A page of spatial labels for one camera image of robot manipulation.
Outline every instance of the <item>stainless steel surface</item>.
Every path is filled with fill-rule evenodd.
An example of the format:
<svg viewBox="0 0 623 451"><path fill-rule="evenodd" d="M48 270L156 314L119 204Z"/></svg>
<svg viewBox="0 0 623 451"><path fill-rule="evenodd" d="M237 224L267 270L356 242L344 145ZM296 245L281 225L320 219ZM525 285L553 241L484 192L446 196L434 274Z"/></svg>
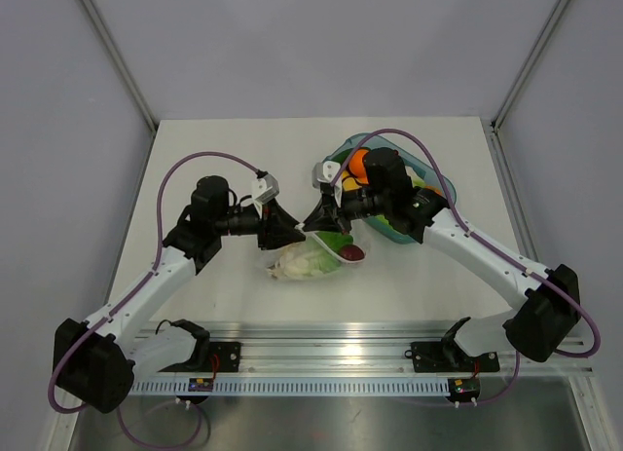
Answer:
<svg viewBox="0 0 623 451"><path fill-rule="evenodd" d="M524 61L524 64L519 70L515 81L513 82L510 90L508 91L508 94L506 95L506 98L502 102L499 110L497 111L497 114L495 115L494 127L496 132L499 131L502 124L504 123L504 120L506 120L506 117L508 117L508 113L510 112L511 108L513 108L513 105L521 94L522 88L528 81L532 70L534 69L541 56L543 55L543 52L547 48L552 38L552 35L556 31L556 28L558 27L561 19L565 15L568 5L571 1L572 0L556 1L554 8L552 8L552 12L550 13L547 21L541 28L541 31L539 32L536 40L534 41L534 44L532 45L528 57Z"/></svg>
<svg viewBox="0 0 623 451"><path fill-rule="evenodd" d="M486 382L484 395L501 386ZM214 397L202 405L209 420L196 450L588 450L569 384L564 379L522 379L508 397L492 405L414 405L404 398ZM442 399L418 399L439 403ZM158 398L133 398L124 417L139 438L156 445L184 440L196 415L173 406L143 417ZM72 451L141 449L121 433L115 414L84 412Z"/></svg>

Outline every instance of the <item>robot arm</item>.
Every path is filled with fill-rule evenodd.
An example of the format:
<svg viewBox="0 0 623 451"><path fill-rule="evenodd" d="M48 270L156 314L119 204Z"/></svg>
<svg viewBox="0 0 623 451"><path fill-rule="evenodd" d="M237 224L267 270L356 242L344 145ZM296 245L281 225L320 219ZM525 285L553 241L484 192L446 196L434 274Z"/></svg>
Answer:
<svg viewBox="0 0 623 451"><path fill-rule="evenodd" d="M224 178L202 178L191 203L163 241L158 267L140 275L117 302L101 307L83 322L67 319L56 330L54 368L63 362L56 385L107 413L126 398L135 381L176 363L205 364L209 332L184 319L147 340L135 342L135 337L163 303L216 255L223 236L257 235L261 249L305 239L295 229L298 222L276 202L277 194L275 179L261 173L252 183L253 203L232 207ZM63 361L89 328L103 319L106 322Z"/></svg>
<svg viewBox="0 0 623 451"><path fill-rule="evenodd" d="M331 186L337 163L314 169L313 184L321 190L320 203L305 220L304 230L348 231L354 219L382 214L394 230L446 253L496 290L510 310L483 319L461 319L442 340L450 364L460 357L516 349L535 361L545 361L579 322L579 314L545 284L541 276L579 303L577 275L561 265L551 270L530 261L491 237L469 228L463 231L446 199L432 190L414 187L402 159L389 148L369 151L363 161L368 185L354 191ZM478 242L477 234L492 248ZM525 271L495 254L500 250Z"/></svg>

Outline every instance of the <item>clear plastic container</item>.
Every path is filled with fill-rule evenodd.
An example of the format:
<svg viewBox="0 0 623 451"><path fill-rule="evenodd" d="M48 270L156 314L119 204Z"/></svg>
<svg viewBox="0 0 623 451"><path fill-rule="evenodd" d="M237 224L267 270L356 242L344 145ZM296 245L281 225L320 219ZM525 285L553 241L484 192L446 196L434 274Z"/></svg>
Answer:
<svg viewBox="0 0 623 451"><path fill-rule="evenodd" d="M325 160L331 160L333 157L337 156L341 152L346 151L347 149L352 149L361 139L366 136L366 132L362 132L360 134L356 134L353 137L347 139L342 146L340 146L337 150L335 150L331 155L327 156ZM409 154L407 151L402 149L401 147L396 146L393 142L388 141L382 136L374 136L368 142L366 142L363 146L368 149L378 149L380 147L390 147L398 151L398 154L405 162L405 165L411 167L415 173L426 183L426 185L434 186L435 188L442 190L441 182L433 170L428 164L425 164L420 159ZM448 179L448 177L444 176L446 180L446 184L448 185L448 190L450 191L450 197L446 197L446 199L452 200L453 203L457 202L457 190L455 185L453 185L452 181ZM391 241L397 244L413 244L415 240L407 235L403 235L399 232L393 230L393 228L387 223L380 220L378 217L368 217L364 219L364 222L372 227L377 232L383 234Z"/></svg>
<svg viewBox="0 0 623 451"><path fill-rule="evenodd" d="M312 281L339 274L345 269L357 268L365 263L370 251L370 238L363 224L352 224L349 234L312 232L306 234L307 238L303 242L262 251L257 266L277 281ZM356 246L363 257L345 259L337 252L338 248L345 246Z"/></svg>

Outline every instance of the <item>white wall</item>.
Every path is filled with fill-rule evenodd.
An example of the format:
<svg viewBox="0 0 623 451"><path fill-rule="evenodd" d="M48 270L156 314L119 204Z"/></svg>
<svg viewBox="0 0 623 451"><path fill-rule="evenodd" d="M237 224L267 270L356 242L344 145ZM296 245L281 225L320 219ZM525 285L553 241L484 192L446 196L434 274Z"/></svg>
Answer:
<svg viewBox="0 0 623 451"><path fill-rule="evenodd" d="M623 0L575 0L503 126L540 256L580 277L597 372L623 430Z"/></svg>
<svg viewBox="0 0 623 451"><path fill-rule="evenodd" d="M491 118L556 0L96 0L159 118Z"/></svg>
<svg viewBox="0 0 623 451"><path fill-rule="evenodd" d="M101 303L150 138L74 0L0 0L0 448L52 416L55 328Z"/></svg>

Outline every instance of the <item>orange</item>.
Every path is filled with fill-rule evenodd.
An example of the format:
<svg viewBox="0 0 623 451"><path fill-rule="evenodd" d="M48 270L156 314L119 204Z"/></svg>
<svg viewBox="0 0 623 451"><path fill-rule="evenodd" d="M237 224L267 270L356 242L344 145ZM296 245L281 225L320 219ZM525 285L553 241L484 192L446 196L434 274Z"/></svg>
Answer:
<svg viewBox="0 0 623 451"><path fill-rule="evenodd" d="M354 156L352 156L352 159L350 159L350 162L348 163L350 173L357 178L365 178L366 176L366 168L363 167L363 158L368 152L370 151L367 149L359 149L354 153Z"/></svg>
<svg viewBox="0 0 623 451"><path fill-rule="evenodd" d="M435 192L435 193L437 193L439 196L444 196L444 194L441 192L441 190L440 190L439 188L435 188L434 186L431 186L431 185L426 185L426 186L425 186L425 188L426 188L427 190L432 190L432 191L434 191L434 192Z"/></svg>

